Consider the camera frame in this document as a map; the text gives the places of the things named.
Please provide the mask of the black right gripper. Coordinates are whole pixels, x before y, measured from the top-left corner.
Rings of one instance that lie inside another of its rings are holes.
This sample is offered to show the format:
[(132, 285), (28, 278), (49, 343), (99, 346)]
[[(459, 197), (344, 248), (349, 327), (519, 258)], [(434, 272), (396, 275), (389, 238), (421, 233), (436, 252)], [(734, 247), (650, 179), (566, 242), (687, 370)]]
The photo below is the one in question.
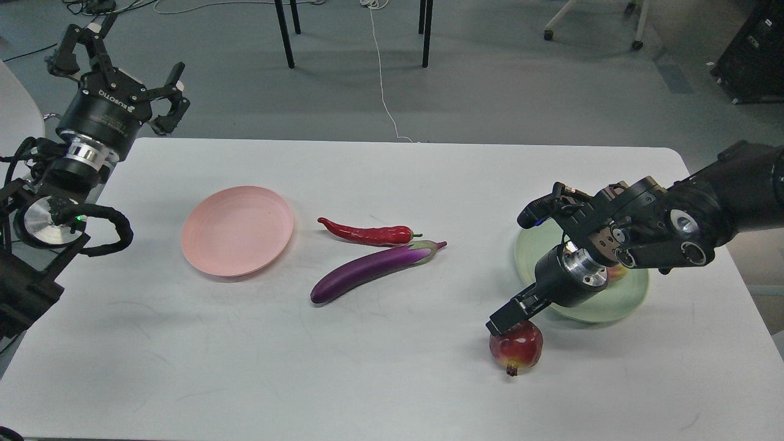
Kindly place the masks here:
[(535, 283), (492, 313), (490, 335), (500, 336), (529, 321), (549, 304), (576, 307), (609, 285), (608, 269), (572, 242), (560, 243), (535, 265)]

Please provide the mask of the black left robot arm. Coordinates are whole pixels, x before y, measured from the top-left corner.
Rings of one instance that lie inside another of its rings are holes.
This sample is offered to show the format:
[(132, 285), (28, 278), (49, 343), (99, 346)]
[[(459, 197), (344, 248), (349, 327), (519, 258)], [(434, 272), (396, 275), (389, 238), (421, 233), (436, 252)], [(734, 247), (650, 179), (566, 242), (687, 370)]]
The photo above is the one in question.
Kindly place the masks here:
[(78, 255), (100, 257), (130, 246), (126, 215), (97, 203), (140, 129), (174, 131), (189, 108), (173, 66), (165, 84), (149, 88), (116, 67), (104, 39), (117, 18), (70, 25), (47, 58), (51, 75), (76, 82), (78, 91), (56, 128), (58, 140), (25, 138), (2, 158), (2, 337), (14, 339), (61, 299), (56, 281)]

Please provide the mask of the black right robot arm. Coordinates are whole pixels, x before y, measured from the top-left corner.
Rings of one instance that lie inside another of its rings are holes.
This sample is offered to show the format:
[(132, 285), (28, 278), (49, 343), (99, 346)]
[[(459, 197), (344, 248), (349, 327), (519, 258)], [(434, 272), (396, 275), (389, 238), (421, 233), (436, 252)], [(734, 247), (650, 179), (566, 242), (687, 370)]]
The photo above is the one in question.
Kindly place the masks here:
[(739, 141), (717, 160), (664, 188), (650, 176), (596, 195), (557, 182), (521, 211), (521, 228), (553, 220), (566, 240), (537, 261), (534, 282), (494, 312), (490, 335), (509, 332), (549, 305), (576, 307), (608, 286), (608, 268), (703, 267), (737, 234), (781, 228), (783, 149)]

